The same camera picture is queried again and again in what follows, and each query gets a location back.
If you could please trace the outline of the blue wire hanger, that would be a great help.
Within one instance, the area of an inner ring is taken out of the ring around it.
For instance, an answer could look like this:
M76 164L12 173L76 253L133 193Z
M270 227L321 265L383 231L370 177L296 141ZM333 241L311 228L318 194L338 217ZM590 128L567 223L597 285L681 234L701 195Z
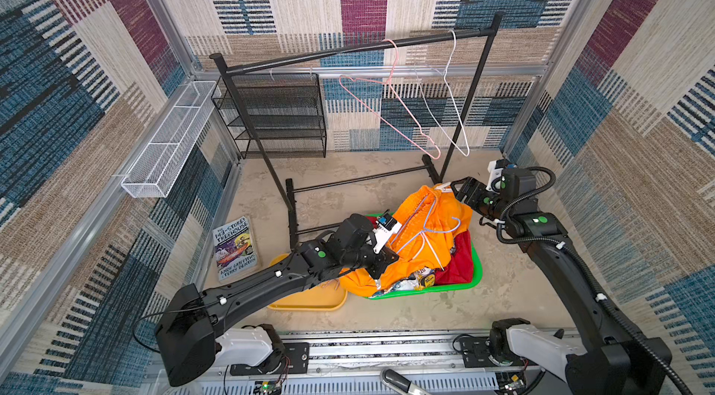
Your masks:
M444 270L452 260L454 237L468 229L471 216L451 192L422 187L394 214L402 224L388 246L407 262L409 273L420 268Z

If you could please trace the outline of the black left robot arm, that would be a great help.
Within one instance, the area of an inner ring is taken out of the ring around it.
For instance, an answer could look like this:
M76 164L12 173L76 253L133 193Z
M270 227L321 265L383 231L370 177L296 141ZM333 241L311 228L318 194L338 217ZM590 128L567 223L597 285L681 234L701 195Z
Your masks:
M356 270L378 279L398 261L387 243L400 229L389 213L375 221L352 214L337 230L294 246L279 263L247 278L206 290L194 284L179 289L155 330L169 385L187 385L216 364L277 371L286 348L276 330L268 324L238 331L234 326L286 296Z

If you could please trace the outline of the red shorts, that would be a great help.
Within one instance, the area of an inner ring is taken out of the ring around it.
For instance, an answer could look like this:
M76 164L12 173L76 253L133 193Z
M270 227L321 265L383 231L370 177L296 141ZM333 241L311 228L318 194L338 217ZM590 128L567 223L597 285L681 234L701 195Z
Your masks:
M432 287L423 291L406 291L375 296L380 289L391 286L396 281L408 277L410 265L399 260L387 268L379 280L374 280L366 270L357 270L341 280L341 285L346 290L368 298L387 298L407 296L408 294L435 293L444 291L460 291L470 289L480 282L482 266L477 253L472 248L471 236L467 230L454 237L454 246L451 250L452 260L444 270L435 269L436 282Z

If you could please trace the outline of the orange shorts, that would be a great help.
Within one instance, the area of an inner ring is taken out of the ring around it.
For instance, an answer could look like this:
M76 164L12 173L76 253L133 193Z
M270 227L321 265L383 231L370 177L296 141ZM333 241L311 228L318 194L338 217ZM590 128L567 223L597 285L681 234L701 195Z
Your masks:
M339 279L350 294L385 298L409 293L462 289L478 281L469 226L472 211L447 184L423 186L392 216L400 229L385 249L398 255L378 278L356 270Z

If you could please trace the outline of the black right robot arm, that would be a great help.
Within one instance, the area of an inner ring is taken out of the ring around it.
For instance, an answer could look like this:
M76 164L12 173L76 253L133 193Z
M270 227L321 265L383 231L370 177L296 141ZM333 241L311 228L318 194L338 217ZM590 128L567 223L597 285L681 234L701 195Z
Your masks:
M516 318L495 322L495 361L523 358L560 378L573 394L657 394L665 380L681 384L665 342L647 337L608 296L575 251L557 216L538 207L556 182L542 166L503 168L489 184L467 177L450 184L460 203L493 222L497 240L517 245L538 266L566 307L582 345Z

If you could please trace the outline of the white blue patterned shorts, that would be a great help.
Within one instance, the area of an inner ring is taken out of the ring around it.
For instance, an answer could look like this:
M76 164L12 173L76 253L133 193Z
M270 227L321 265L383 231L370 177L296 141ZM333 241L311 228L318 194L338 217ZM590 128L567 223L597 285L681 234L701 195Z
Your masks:
M400 279L387 288L380 289L374 295L382 296L394 292L423 291L432 287L436 282L436 272L431 268L422 268Z

